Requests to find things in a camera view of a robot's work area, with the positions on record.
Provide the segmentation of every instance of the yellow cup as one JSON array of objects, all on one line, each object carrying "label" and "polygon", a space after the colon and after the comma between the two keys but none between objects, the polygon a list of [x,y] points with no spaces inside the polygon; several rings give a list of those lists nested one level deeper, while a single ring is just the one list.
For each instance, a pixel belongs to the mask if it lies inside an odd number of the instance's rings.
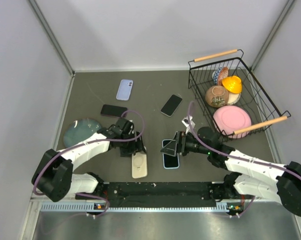
[{"label": "yellow cup", "polygon": [[222,79],[222,85],[233,94],[240,94],[243,90],[242,80],[238,76],[228,76]]}]

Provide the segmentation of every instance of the metal frame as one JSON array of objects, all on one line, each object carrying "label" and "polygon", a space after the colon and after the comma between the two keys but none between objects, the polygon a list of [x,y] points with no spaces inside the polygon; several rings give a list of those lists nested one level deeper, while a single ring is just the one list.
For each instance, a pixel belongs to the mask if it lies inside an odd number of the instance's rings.
[{"label": "metal frame", "polygon": [[267,36],[265,42],[261,46],[261,49],[259,50],[257,57],[255,58],[254,62],[252,63],[251,70],[254,71],[257,66],[259,65],[262,57],[264,56],[266,50],[270,46],[271,42],[273,41],[276,33],[280,29],[281,25],[283,24],[284,20],[286,19],[289,12],[293,9],[294,3],[296,0],[288,0],[286,5],[284,6],[283,10],[281,11],[277,21],[275,22],[274,26],[272,27],[269,35]]},{"label": "metal frame", "polygon": [[32,240],[36,228],[36,224],[40,215],[42,203],[30,202],[27,209],[27,214],[24,220],[19,240]]},{"label": "metal frame", "polygon": [[57,130],[56,130],[56,136],[55,136],[53,144],[52,144],[53,149],[56,149],[57,145],[59,143],[59,139],[60,139],[61,131],[62,131],[62,126],[63,126],[65,114],[66,114],[67,105],[69,103],[72,88],[73,88],[73,84],[74,84],[74,79],[75,79],[75,74],[72,75],[72,77],[70,79],[70,83],[68,85],[68,90],[67,90],[67,93],[66,93],[66,96],[65,96],[64,104],[63,104],[63,107],[61,109],[61,113],[60,113],[60,116],[59,116],[59,122],[58,122],[58,127],[57,127]]},{"label": "metal frame", "polygon": [[65,65],[66,69],[68,70],[69,74],[74,76],[75,71],[73,70],[70,62],[68,61],[65,53],[63,52],[61,45],[57,41],[57,38],[55,37],[50,25],[48,24],[46,18],[44,17],[39,5],[37,4],[36,0],[27,0],[30,7],[34,11],[37,19],[39,20],[41,26],[43,27],[43,30],[45,31],[49,41],[53,45],[54,49],[57,52],[57,55],[59,56],[62,63]]}]

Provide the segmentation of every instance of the white panel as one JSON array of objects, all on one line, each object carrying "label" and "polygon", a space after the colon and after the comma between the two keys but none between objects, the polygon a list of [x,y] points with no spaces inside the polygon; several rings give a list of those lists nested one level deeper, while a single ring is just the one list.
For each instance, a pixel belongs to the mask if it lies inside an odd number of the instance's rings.
[{"label": "white panel", "polygon": [[92,193],[94,192],[97,184],[99,182],[95,177],[85,173],[85,174],[73,174],[71,176],[71,186],[68,191],[68,195],[73,194],[75,198],[75,194],[77,193]]},{"label": "white panel", "polygon": [[0,0],[0,240],[17,239],[70,82],[26,0]]},{"label": "white panel", "polygon": [[283,162],[301,163],[301,0],[296,1],[255,74],[280,111],[292,114],[271,127]]},{"label": "white panel", "polygon": [[[256,157],[247,156],[238,150],[232,151],[230,153],[230,155],[248,159],[249,162],[230,157],[230,158],[228,158],[228,160],[225,161],[227,170],[229,170],[231,172],[241,173],[241,174],[250,176],[254,179],[258,179],[273,188],[276,188],[276,184],[278,182],[278,180],[276,178],[278,176],[282,176],[284,173],[283,170],[279,170],[274,167],[257,164],[257,163],[269,164],[269,162],[258,159]],[[282,168],[284,167],[283,164],[274,163],[273,165],[282,167]]]},{"label": "white panel", "polygon": [[282,204],[281,198],[277,194],[278,189],[276,186],[271,187],[247,175],[240,175],[235,181],[234,188],[239,194],[257,196]]},{"label": "white panel", "polygon": [[105,153],[109,150],[110,142],[109,141],[99,141],[91,144],[87,144],[88,142],[92,142],[99,139],[106,139],[106,136],[100,133],[94,133],[90,138],[85,141],[79,142],[77,145],[86,144],[84,146],[77,147],[72,151],[67,151],[61,156],[64,159],[70,159],[73,164],[73,171],[77,169],[83,163],[86,163],[88,160],[93,158],[98,154]]},{"label": "white panel", "polygon": [[284,0],[37,0],[75,70],[187,68],[238,49],[252,64]]}]

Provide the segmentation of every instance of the pink plate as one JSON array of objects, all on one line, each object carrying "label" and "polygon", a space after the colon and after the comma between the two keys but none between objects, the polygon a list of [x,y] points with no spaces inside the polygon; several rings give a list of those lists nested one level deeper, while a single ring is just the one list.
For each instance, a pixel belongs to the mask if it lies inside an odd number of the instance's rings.
[{"label": "pink plate", "polygon": [[[224,130],[226,135],[252,125],[248,113],[238,106],[223,106],[214,113],[213,117],[219,129],[221,131]],[[249,131],[238,135],[231,135],[229,137],[232,139],[239,139],[245,137],[248,133]]]}]

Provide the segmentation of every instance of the blue phone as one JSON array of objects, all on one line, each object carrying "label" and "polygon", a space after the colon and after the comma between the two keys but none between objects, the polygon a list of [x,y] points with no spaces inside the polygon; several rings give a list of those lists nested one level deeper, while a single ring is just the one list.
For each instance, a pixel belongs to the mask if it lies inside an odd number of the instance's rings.
[{"label": "blue phone", "polygon": [[[163,140],[161,146],[166,146],[170,141],[171,139]],[[170,156],[163,153],[162,161],[164,164],[164,169],[178,169],[180,167],[180,157],[178,154],[176,156]]]},{"label": "blue phone", "polygon": [[119,84],[116,99],[127,101],[130,99],[131,91],[133,87],[133,80],[122,79]]}]

